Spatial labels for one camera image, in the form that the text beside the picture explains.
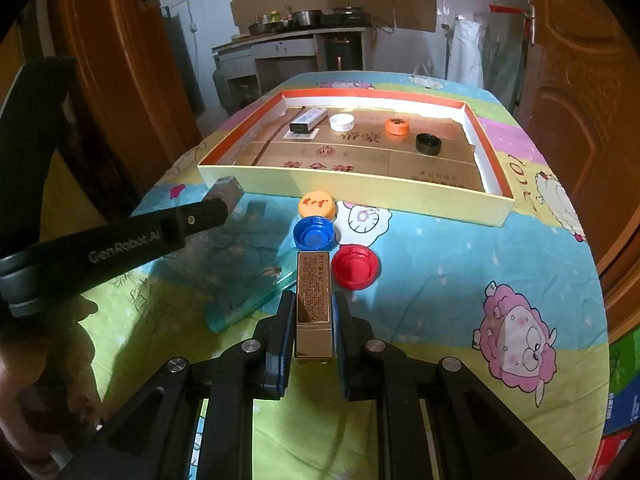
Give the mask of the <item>left human hand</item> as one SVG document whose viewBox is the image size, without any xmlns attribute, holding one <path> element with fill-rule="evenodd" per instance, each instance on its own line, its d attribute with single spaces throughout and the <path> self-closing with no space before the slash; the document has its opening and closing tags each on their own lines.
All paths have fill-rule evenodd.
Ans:
<svg viewBox="0 0 640 480">
<path fill-rule="evenodd" d="M 80 325 L 96 312 L 81 296 L 24 318 L 1 306 L 1 444 L 28 478 L 55 478 L 102 422 L 96 347 Z"/>
</svg>

